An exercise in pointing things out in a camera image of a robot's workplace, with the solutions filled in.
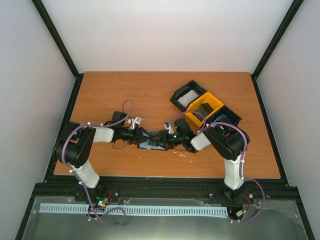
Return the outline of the black leather card holder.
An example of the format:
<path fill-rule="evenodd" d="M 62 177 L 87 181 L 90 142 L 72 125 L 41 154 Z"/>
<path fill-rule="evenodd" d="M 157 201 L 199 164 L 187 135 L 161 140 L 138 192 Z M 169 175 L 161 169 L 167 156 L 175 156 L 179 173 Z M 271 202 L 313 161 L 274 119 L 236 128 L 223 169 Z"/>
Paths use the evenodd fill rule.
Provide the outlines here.
<path fill-rule="evenodd" d="M 147 133 L 143 133 L 144 137 L 148 137 L 149 135 L 155 135 L 157 132 L 153 130 L 148 130 Z M 160 143 L 157 143 L 155 140 L 148 139 L 145 142 L 139 143 L 137 145 L 138 149 L 145 150 L 157 150 L 157 151 L 167 151 Z"/>

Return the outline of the black cards stack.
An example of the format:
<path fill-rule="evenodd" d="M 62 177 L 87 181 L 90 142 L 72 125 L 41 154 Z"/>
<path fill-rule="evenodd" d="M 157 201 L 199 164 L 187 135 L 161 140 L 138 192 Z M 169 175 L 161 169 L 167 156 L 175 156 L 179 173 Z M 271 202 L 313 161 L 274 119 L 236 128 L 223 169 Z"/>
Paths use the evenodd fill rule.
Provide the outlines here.
<path fill-rule="evenodd" d="M 199 120 L 205 117 L 208 117 L 209 114 L 211 114 L 213 112 L 213 108 L 210 106 L 210 104 L 208 102 L 202 103 L 200 104 L 200 106 L 194 110 L 197 114 L 197 118 Z"/>

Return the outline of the yellow bin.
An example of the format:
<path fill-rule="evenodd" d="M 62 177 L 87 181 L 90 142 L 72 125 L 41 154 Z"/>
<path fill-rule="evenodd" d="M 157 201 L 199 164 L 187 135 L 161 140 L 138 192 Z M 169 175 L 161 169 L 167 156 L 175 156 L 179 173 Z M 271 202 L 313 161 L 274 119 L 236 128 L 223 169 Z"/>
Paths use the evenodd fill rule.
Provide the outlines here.
<path fill-rule="evenodd" d="M 206 92 L 188 105 L 185 115 L 200 128 L 205 123 L 205 120 L 223 106 L 224 104 L 213 94 Z"/>

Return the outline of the black bin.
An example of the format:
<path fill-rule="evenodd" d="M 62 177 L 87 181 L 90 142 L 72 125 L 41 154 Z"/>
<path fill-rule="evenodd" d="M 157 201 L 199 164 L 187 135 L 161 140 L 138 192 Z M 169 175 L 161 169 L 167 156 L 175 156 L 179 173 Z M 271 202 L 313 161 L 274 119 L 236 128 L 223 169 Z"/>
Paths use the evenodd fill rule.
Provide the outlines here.
<path fill-rule="evenodd" d="M 224 122 L 237 126 L 241 120 L 242 118 L 239 115 L 232 111 L 228 106 L 223 105 L 212 115 L 210 115 L 205 121 L 207 124 L 213 122 Z"/>
<path fill-rule="evenodd" d="M 179 89 L 177 89 L 170 102 L 176 106 L 181 112 L 185 112 L 189 105 L 207 92 L 205 88 L 196 81 L 191 80 Z"/>

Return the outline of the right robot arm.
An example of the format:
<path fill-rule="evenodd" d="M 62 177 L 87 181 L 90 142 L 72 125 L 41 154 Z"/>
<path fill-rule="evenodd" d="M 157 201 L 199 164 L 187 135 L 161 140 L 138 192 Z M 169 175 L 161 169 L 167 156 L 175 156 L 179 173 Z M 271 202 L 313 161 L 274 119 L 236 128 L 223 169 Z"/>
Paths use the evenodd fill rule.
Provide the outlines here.
<path fill-rule="evenodd" d="M 208 146 L 214 149 L 224 160 L 224 197 L 229 202 L 236 201 L 244 190 L 244 157 L 249 136 L 240 128 L 228 122 L 218 121 L 208 124 L 195 134 L 184 118 L 165 123 L 165 130 L 155 132 L 149 130 L 143 136 L 146 141 L 138 145 L 147 150 L 168 151 L 176 146 L 183 146 L 188 153 L 195 154 Z"/>

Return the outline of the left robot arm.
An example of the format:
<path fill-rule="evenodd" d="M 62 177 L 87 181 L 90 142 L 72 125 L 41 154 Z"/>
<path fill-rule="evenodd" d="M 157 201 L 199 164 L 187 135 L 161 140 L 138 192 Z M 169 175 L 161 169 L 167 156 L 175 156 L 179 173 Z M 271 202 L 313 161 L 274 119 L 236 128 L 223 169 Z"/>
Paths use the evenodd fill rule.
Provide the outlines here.
<path fill-rule="evenodd" d="M 132 120 L 121 111 L 115 111 L 110 121 L 100 125 L 69 121 L 57 138 L 53 156 L 69 168 L 80 185 L 87 188 L 86 195 L 92 201 L 99 201 L 103 198 L 104 188 L 98 185 L 100 176 L 89 161 L 92 145 L 117 140 L 134 145 L 144 143 L 152 134 L 138 126 L 140 121 L 139 117 Z"/>

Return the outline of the white cards stack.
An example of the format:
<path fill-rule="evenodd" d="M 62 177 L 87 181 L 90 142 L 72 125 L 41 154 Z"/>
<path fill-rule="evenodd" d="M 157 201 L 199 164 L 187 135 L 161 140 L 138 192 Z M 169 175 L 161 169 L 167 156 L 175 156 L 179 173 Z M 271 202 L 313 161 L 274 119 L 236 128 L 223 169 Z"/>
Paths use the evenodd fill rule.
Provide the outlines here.
<path fill-rule="evenodd" d="M 192 103 L 197 97 L 199 96 L 198 93 L 196 93 L 194 90 L 188 91 L 186 94 L 178 98 L 178 102 L 184 107 L 187 108 L 187 106 Z"/>

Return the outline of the blue cards stack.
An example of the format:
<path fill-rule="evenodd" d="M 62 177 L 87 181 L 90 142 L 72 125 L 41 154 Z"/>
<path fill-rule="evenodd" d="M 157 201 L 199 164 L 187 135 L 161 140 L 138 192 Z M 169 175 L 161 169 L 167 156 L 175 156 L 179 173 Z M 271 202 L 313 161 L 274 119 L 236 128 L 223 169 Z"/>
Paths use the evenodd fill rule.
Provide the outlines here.
<path fill-rule="evenodd" d="M 210 123 L 214 123 L 214 122 L 220 122 L 221 120 L 226 120 L 226 119 L 228 118 L 225 114 L 218 114 L 218 115 L 212 115 L 210 119 L 208 119 L 208 121 Z"/>

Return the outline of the green led circuit board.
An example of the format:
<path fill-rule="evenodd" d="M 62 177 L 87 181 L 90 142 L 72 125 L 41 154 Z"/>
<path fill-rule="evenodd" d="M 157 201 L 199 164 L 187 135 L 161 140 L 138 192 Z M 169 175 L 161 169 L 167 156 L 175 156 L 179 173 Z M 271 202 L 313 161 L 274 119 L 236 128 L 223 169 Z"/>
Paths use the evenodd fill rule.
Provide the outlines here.
<path fill-rule="evenodd" d="M 109 195 L 109 196 L 101 196 L 101 197 L 97 197 L 97 205 L 99 207 L 106 207 L 110 204 L 112 204 L 112 197 Z"/>

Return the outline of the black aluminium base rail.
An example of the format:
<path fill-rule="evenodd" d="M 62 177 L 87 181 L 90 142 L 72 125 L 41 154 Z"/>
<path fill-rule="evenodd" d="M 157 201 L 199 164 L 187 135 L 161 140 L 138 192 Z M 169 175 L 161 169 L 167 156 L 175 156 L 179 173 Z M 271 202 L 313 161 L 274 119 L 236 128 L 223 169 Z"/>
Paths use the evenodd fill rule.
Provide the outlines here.
<path fill-rule="evenodd" d="M 258 179 L 246 182 L 238 197 L 231 197 L 222 179 L 204 178 L 162 178 L 162 177 L 102 177 L 96 189 L 89 189 L 93 203 L 107 197 L 113 203 L 131 198 L 149 199 L 195 199 L 224 206 L 238 205 L 242 197 L 251 202 L 266 199 L 302 200 L 297 187 L 287 185 L 283 180 Z"/>

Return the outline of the left black frame post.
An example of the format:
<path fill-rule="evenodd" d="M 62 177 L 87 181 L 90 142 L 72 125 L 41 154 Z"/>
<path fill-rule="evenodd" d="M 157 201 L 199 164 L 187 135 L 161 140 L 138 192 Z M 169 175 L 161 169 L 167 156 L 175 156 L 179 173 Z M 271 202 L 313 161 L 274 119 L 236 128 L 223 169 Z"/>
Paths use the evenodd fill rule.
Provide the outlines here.
<path fill-rule="evenodd" d="M 46 26 L 49 34 L 51 35 L 55 45 L 57 46 L 59 52 L 61 53 L 65 63 L 67 64 L 70 72 L 72 73 L 75 79 L 79 79 L 82 74 L 79 73 L 74 61 L 72 60 L 71 55 L 69 54 L 53 20 L 51 19 L 44 3 L 42 0 L 32 0 L 31 1 L 38 12 L 41 20 L 43 21 L 44 25 Z"/>

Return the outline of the black frame post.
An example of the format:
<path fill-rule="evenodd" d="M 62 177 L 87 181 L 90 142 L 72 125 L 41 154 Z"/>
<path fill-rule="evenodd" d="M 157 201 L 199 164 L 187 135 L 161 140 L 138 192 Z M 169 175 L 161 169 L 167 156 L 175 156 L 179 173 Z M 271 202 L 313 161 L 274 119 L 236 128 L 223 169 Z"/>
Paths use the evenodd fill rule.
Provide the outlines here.
<path fill-rule="evenodd" d="M 79 79 L 82 74 L 79 73 L 74 61 L 72 60 L 71 55 L 69 54 L 53 20 L 51 19 L 44 3 L 42 0 L 32 0 L 31 1 L 38 12 L 41 20 L 43 21 L 44 25 L 46 26 L 49 34 L 51 35 L 55 45 L 57 46 L 59 52 L 61 53 L 65 63 L 67 64 L 70 72 L 72 73 L 75 79 Z"/>
<path fill-rule="evenodd" d="M 269 61 L 274 50 L 276 49 L 276 47 L 278 46 L 282 37 L 284 36 L 285 32 L 287 31 L 288 27 L 290 26 L 291 22 L 293 21 L 295 15 L 299 11 L 303 2 L 304 2 L 304 0 L 293 0 L 292 1 L 290 7 L 288 8 L 287 12 L 285 13 L 285 15 L 283 17 L 281 23 L 279 24 L 276 32 L 274 33 L 271 41 L 269 42 L 267 48 L 265 49 L 261 59 L 259 60 L 256 68 L 254 69 L 253 73 L 251 74 L 253 81 L 256 81 L 258 79 L 258 77 L 260 76 L 261 72 L 263 71 L 264 67 L 266 66 L 267 62 Z"/>

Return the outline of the right black frame post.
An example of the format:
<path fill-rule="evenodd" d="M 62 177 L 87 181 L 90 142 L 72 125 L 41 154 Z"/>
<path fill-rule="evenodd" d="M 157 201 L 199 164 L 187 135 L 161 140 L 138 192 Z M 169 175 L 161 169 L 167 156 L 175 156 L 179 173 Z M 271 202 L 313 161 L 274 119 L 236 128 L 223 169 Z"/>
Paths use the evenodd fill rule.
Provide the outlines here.
<path fill-rule="evenodd" d="M 293 0 L 292 1 L 290 7 L 288 8 L 287 12 L 285 13 L 285 15 L 283 17 L 281 23 L 279 24 L 276 32 L 274 33 L 271 41 L 269 42 L 267 48 L 265 49 L 261 59 L 259 60 L 256 68 L 254 69 L 253 73 L 251 74 L 253 81 L 256 81 L 258 79 L 258 77 L 260 76 L 261 72 L 263 71 L 264 67 L 266 66 L 267 62 L 269 61 L 274 50 L 276 49 L 276 47 L 278 46 L 282 37 L 284 36 L 285 32 L 287 31 L 288 27 L 290 26 L 291 22 L 293 21 L 295 15 L 299 11 L 303 2 L 304 2 L 304 0 Z"/>

